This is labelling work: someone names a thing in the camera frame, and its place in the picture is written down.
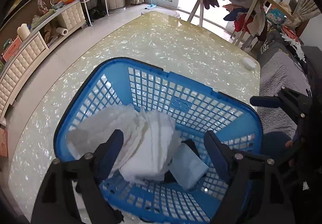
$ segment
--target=red clothing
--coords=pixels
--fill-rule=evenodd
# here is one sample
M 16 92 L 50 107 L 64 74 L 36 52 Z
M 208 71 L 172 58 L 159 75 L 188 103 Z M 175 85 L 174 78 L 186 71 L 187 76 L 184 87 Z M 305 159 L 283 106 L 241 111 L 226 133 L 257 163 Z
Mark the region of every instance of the red clothing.
M 296 33 L 290 30 L 287 26 L 283 25 L 282 30 L 289 38 L 294 39 L 296 42 L 299 42 L 298 37 L 296 36 Z
M 235 24 L 235 31 L 236 31 L 236 32 L 240 32 L 240 31 L 242 30 L 246 15 L 247 15 L 247 14 L 243 14 L 243 15 L 241 15 L 241 16 L 239 17 L 239 19 L 238 19 L 237 21 L 234 21 L 234 24 Z M 249 34 L 250 34 L 250 32 L 249 32 L 249 30 L 248 30 L 248 28 L 247 28 L 247 24 L 250 24 L 253 20 L 254 20 L 254 19 L 253 19 L 253 17 L 251 17 L 251 16 L 250 16 L 250 17 L 248 18 L 247 22 L 246 22 L 246 23 L 245 23 L 245 25 L 244 25 L 244 28 L 245 28 L 246 32 L 248 32 Z

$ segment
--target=red box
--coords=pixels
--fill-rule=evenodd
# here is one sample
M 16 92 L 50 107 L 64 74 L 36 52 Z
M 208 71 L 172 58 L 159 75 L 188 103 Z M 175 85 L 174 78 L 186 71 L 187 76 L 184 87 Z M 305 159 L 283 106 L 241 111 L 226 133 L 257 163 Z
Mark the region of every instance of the red box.
M 11 56 L 14 55 L 15 51 L 19 49 L 20 44 L 22 43 L 19 36 L 8 46 L 7 50 L 3 53 L 3 59 L 8 61 Z

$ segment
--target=screw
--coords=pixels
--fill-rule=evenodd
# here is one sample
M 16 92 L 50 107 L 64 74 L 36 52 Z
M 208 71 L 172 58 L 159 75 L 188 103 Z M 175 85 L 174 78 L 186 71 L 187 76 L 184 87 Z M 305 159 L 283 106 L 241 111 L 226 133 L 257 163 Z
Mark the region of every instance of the screw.
M 91 158 L 93 158 L 93 153 L 91 153 L 91 152 L 86 153 L 84 155 L 84 158 L 85 158 L 85 160 L 90 160 Z
M 60 163 L 60 158 L 55 158 L 53 159 L 53 164 L 59 164 Z
M 273 165 L 275 163 L 275 161 L 273 159 L 267 159 L 267 163 L 269 165 Z
M 244 155 L 243 154 L 241 154 L 241 153 L 236 153 L 235 154 L 235 159 L 236 160 L 241 160 L 241 159 L 243 159 L 244 158 Z

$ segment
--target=blue laundry basket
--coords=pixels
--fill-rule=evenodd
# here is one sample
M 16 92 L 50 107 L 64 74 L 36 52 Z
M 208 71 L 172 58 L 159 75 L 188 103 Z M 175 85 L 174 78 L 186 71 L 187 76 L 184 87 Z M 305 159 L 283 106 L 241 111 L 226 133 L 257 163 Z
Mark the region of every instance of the blue laundry basket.
M 214 216 L 228 185 L 219 179 L 203 145 L 207 130 L 213 130 L 231 148 L 260 151 L 262 126 L 249 105 L 181 75 L 129 58 L 115 58 L 91 73 L 68 106 L 54 136 L 56 156 L 74 160 L 66 146 L 68 131 L 115 104 L 133 104 L 138 111 L 142 107 L 157 109 L 175 118 L 176 130 L 183 139 L 193 139 L 200 158 L 209 166 L 206 177 L 190 191 L 177 183 L 131 184 L 119 173 L 99 185 L 111 205 L 145 220 L 208 223 Z

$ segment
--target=tiled floor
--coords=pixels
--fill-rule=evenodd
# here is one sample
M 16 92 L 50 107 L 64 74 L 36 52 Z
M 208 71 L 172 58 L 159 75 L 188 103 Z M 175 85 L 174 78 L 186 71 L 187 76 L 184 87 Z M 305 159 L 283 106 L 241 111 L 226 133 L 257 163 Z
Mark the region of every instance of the tiled floor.
M 6 113 L 9 158 L 0 158 L 2 169 L 0 185 L 12 204 L 15 203 L 9 189 L 7 189 L 11 161 L 19 138 L 41 99 L 67 68 L 88 49 L 122 25 L 140 16 L 145 7 L 146 4 L 128 7 L 125 11 L 95 21 L 91 27 L 77 30 L 42 62 L 24 85 L 17 96 L 14 107 L 11 107 Z M 185 21 L 189 17 L 183 12 L 180 12 L 180 16 Z M 192 23 L 198 25 L 199 19 L 194 17 Z M 230 39 L 230 34 L 213 24 L 204 22 L 203 26 L 225 40 Z

